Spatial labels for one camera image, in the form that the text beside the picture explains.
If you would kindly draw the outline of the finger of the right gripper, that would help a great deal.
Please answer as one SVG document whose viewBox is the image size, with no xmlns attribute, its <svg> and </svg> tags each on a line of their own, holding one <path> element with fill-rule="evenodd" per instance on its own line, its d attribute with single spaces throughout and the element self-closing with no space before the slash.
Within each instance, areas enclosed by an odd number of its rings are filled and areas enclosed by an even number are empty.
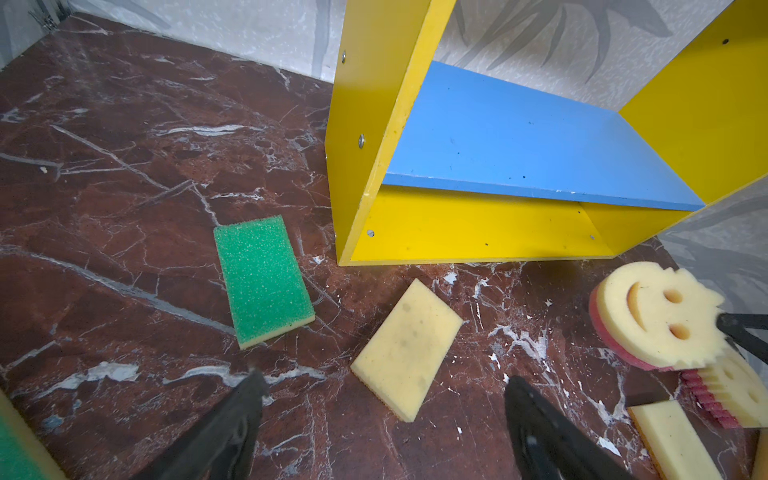
<svg viewBox="0 0 768 480">
<path fill-rule="evenodd" d="M 767 342 L 751 330 L 767 330 L 766 314 L 720 313 L 716 320 L 717 328 L 734 342 L 743 347 L 764 364 L 768 361 Z"/>
</svg>

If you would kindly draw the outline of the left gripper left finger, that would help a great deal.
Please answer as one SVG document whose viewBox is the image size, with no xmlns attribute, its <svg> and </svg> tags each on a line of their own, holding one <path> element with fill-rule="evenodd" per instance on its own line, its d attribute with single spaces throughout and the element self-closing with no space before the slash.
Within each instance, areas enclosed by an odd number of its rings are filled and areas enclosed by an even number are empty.
<svg viewBox="0 0 768 480">
<path fill-rule="evenodd" d="M 254 370 L 136 479 L 246 479 L 268 385 Z"/>
</svg>

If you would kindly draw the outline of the yellow rectangular sponge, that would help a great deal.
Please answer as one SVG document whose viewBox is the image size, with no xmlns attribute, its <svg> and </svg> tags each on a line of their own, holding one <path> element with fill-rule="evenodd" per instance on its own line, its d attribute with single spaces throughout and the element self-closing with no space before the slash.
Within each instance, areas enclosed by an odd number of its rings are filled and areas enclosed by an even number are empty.
<svg viewBox="0 0 768 480">
<path fill-rule="evenodd" d="M 629 414 L 663 479 L 722 478 L 676 400 L 633 406 Z"/>
</svg>

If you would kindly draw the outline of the green sponge near left arm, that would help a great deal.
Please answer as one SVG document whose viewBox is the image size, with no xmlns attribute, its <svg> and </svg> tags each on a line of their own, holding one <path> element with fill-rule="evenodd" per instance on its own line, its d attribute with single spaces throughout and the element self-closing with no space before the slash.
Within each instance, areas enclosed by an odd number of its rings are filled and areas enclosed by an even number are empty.
<svg viewBox="0 0 768 480">
<path fill-rule="evenodd" d="M 1 392 L 1 478 L 66 479 L 4 392 Z"/>
</svg>

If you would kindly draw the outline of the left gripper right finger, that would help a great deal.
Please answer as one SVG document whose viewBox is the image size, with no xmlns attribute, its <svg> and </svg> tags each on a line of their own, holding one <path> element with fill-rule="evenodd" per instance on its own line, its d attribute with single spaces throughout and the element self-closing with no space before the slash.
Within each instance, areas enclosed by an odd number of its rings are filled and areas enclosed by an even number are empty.
<svg viewBox="0 0 768 480">
<path fill-rule="evenodd" d="M 524 479 L 630 479 L 632 475 L 584 435 L 524 378 L 504 391 L 506 423 Z"/>
</svg>

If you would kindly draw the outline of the yellow smiley sponge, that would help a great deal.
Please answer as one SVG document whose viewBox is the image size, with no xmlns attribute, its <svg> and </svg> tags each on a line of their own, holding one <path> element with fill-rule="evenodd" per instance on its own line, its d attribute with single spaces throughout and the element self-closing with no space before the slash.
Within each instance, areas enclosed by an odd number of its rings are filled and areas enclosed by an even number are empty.
<svg viewBox="0 0 768 480">
<path fill-rule="evenodd" d="M 684 370 L 685 386 L 723 428 L 767 427 L 767 388 L 734 349 L 713 364 Z"/>
<path fill-rule="evenodd" d="M 724 298 L 685 269 L 649 261 L 623 265 L 591 292 L 589 313 L 603 342 L 642 370 L 714 363 L 728 346 L 716 326 Z"/>
</svg>

